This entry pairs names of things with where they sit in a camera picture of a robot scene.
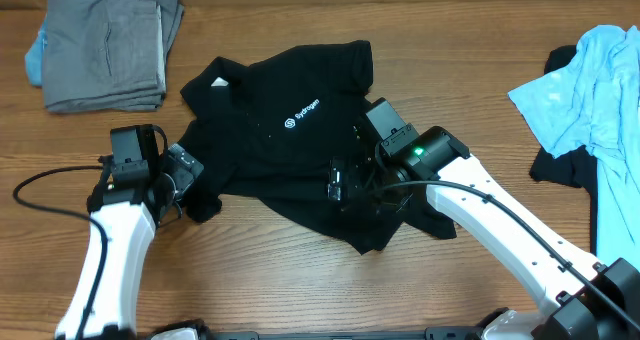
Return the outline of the black polo shirt with logo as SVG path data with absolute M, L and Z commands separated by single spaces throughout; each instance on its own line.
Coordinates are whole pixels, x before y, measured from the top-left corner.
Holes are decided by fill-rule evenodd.
M 214 59 L 181 91 L 194 118 L 179 143 L 204 165 L 183 199 L 187 215 L 206 222 L 231 194 L 360 253 L 382 250 L 402 224 L 454 238 L 453 221 L 416 200 L 407 215 L 327 212 L 330 160 L 364 157 L 354 126 L 373 68 L 366 40 L 300 45 L 250 65 Z

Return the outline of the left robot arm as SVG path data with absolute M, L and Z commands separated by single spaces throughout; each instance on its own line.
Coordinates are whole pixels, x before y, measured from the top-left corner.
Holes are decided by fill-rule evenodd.
M 87 200 L 90 238 L 57 339 L 133 339 L 144 261 L 162 218 L 179 207 L 204 167 L 156 125 L 111 130 Z

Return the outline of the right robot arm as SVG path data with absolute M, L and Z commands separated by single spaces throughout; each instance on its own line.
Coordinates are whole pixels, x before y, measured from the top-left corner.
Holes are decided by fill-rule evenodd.
M 564 239 L 504 190 L 469 148 L 433 126 L 420 133 L 381 98 L 358 119 L 364 147 L 355 163 L 330 162 L 327 196 L 360 197 L 398 211 L 427 203 L 463 227 L 524 287 L 536 309 L 497 309 L 471 327 L 428 328 L 428 339 L 636 339 L 639 272 L 619 258 L 606 265 Z

